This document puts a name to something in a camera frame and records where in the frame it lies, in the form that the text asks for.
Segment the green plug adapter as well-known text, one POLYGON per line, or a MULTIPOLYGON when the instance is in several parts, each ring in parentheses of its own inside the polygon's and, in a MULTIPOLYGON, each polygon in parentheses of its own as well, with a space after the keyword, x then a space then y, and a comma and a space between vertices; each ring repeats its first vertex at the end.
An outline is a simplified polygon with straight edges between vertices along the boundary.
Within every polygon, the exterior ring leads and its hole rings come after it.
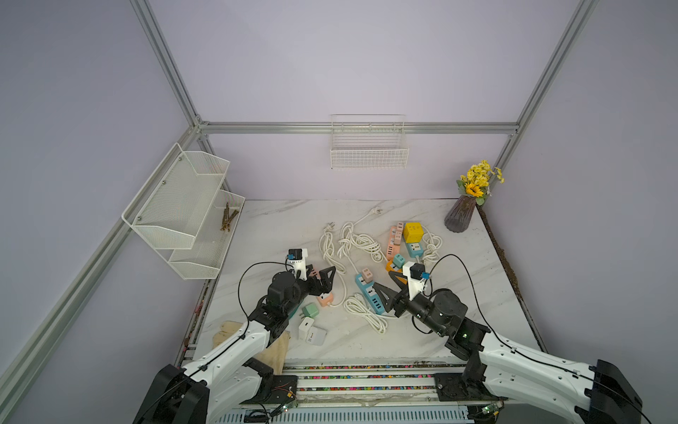
POLYGON ((318 307, 315 304, 307 304, 302 307, 302 316, 305 318, 314 319, 320 313, 318 307))

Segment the white USB charger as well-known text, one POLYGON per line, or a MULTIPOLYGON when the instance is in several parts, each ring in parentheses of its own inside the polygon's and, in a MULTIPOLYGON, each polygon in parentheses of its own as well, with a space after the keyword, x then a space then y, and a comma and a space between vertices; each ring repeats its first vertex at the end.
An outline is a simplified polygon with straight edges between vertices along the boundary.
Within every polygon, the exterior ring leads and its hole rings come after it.
POLYGON ((311 331, 311 328, 314 326, 314 318, 311 317, 304 317, 298 326, 298 339, 302 341, 306 341, 308 338, 308 335, 311 331))

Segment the pink plug adapter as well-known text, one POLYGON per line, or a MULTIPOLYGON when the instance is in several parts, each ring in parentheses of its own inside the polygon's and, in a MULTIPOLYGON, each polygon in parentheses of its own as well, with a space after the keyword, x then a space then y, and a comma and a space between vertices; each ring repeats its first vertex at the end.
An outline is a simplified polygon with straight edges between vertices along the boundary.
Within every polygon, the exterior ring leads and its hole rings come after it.
POLYGON ((321 307, 333 307, 334 293, 323 293, 317 297, 317 300, 321 307))

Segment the grey white plug adapter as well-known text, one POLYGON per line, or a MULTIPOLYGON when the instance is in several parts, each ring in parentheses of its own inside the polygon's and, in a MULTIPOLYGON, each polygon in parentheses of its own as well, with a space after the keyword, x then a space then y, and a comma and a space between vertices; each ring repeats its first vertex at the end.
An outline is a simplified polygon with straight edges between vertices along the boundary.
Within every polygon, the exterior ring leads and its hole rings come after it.
POLYGON ((312 346, 322 346, 327 335, 328 332, 326 332, 326 330, 312 326, 308 331, 305 341, 307 341, 307 343, 312 346))

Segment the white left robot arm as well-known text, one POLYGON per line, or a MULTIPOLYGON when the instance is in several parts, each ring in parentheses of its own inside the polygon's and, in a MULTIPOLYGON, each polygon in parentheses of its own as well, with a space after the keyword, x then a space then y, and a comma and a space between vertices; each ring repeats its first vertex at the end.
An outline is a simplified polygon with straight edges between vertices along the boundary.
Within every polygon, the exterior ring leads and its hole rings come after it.
POLYGON ((268 293, 226 342, 185 367, 161 369, 134 418, 135 423, 210 423, 243 402, 271 396, 274 369, 256 359, 286 331, 290 317, 309 295, 330 293, 336 267, 302 277, 284 270, 268 293))

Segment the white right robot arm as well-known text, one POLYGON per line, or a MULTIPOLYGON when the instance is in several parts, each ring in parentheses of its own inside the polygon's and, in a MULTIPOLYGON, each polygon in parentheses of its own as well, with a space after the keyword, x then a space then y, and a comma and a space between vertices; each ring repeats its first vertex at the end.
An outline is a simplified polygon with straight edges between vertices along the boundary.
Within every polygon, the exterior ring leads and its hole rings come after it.
POLYGON ((614 364, 594 365, 536 351, 467 318, 468 307, 449 289, 411 297, 406 285, 374 290, 388 312, 409 313, 465 363, 461 385, 559 415, 573 423, 642 423, 642 401, 614 364))

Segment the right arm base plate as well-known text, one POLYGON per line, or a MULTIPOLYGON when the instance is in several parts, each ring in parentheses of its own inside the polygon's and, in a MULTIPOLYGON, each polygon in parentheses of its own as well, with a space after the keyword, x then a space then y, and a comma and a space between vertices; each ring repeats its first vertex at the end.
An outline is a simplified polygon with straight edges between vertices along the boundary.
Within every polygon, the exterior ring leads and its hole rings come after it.
POLYGON ((505 400, 491 394, 483 383, 465 379, 461 373, 436 373, 433 378, 434 388, 441 402, 505 400))

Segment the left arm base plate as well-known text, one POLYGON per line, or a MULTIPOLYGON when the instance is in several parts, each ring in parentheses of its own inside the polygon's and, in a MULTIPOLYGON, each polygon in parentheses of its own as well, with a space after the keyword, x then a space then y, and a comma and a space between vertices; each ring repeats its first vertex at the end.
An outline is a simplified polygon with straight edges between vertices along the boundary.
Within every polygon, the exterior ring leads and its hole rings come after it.
POLYGON ((245 405, 278 405, 294 399, 298 390, 297 376, 277 376, 265 378, 261 387, 252 399, 244 402, 245 405))

